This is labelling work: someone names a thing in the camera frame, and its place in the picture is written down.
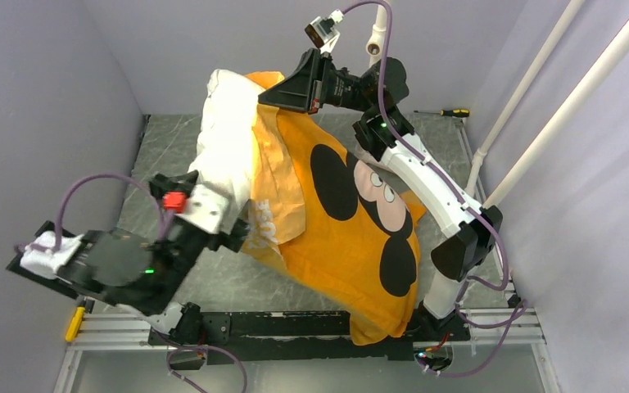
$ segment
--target white pipe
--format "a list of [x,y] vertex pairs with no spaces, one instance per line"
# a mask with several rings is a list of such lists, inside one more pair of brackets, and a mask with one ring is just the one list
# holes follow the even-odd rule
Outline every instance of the white pipe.
[[365,51],[370,55],[370,64],[377,63],[382,57],[382,44],[384,43],[384,34],[387,31],[387,10],[382,6],[378,6],[378,14],[375,16],[375,24],[373,25],[373,33],[370,35],[368,43],[365,44]]
[[577,113],[583,102],[606,79],[613,68],[629,51],[629,20],[618,31],[616,37],[604,49],[595,64],[582,77],[580,82],[565,99],[553,117],[546,123],[527,150],[519,157],[517,163],[500,182],[496,190],[488,197],[485,207],[499,204],[525,172],[532,167],[536,159],[549,146],[558,132]]
[[476,153],[473,155],[473,159],[471,162],[471,172],[468,176],[467,188],[466,192],[470,197],[473,197],[473,194],[476,192],[476,182],[478,181],[478,171],[481,169],[481,165],[483,165],[483,158],[488,154],[488,149],[491,148],[491,145],[498,137],[498,134],[505,126],[505,123],[508,121],[509,117],[514,112],[514,108],[519,104],[520,100],[524,96],[524,93],[527,92],[529,86],[532,85],[534,78],[541,70],[541,67],[546,62],[546,59],[549,58],[551,52],[554,50],[556,44],[560,41],[560,38],[563,37],[563,33],[568,29],[572,19],[575,17],[577,12],[580,10],[580,7],[585,2],[585,0],[570,0],[570,3],[567,7],[565,7],[565,11],[561,14],[558,22],[556,22],[554,28],[551,30],[548,38],[544,41],[544,45],[541,46],[541,49],[534,57],[532,64],[527,69],[527,72],[522,77],[522,80],[517,85],[517,88],[514,89],[514,93],[512,93],[512,97],[508,100],[508,103],[505,104],[505,108],[503,108],[502,113],[498,116],[498,120],[493,124],[493,128],[488,133],[486,140],[483,141],[481,147],[476,150]]

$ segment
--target cartoon mouse print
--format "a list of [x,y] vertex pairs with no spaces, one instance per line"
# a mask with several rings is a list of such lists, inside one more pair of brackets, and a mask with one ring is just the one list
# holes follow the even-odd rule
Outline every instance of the cartoon mouse print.
[[343,162],[331,147],[316,145],[310,168],[314,189],[327,215],[347,221],[363,206],[367,216],[389,236],[380,255],[380,283],[390,295],[409,293],[416,281],[416,258],[407,240],[413,220],[401,197],[350,152]]

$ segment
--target pink face print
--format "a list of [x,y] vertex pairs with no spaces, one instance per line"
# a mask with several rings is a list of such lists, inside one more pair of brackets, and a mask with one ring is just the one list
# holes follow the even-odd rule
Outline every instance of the pink face print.
[[406,220],[406,204],[399,195],[363,161],[355,164],[353,178],[360,196],[377,202],[380,224],[389,232],[400,230]]

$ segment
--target red component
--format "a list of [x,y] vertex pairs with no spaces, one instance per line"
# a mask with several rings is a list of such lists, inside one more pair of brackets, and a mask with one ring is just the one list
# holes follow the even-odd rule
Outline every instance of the red component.
[[319,108],[317,107],[317,104],[319,104],[319,100],[317,98],[312,100],[312,106],[310,107],[310,111],[307,112],[309,115],[313,115],[319,112]]
[[170,191],[163,196],[163,206],[175,213],[182,213],[187,204],[187,196],[183,192]]

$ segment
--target yellow screwdriver handle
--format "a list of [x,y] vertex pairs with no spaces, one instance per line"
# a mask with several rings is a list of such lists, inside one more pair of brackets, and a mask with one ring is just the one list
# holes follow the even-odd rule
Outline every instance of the yellow screwdriver handle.
[[468,109],[449,109],[447,111],[440,111],[440,116],[468,117],[469,111]]
[[66,342],[72,342],[78,336],[78,330],[80,324],[83,322],[83,314],[85,313],[85,307],[76,307],[74,317],[71,319],[69,330],[66,331]]

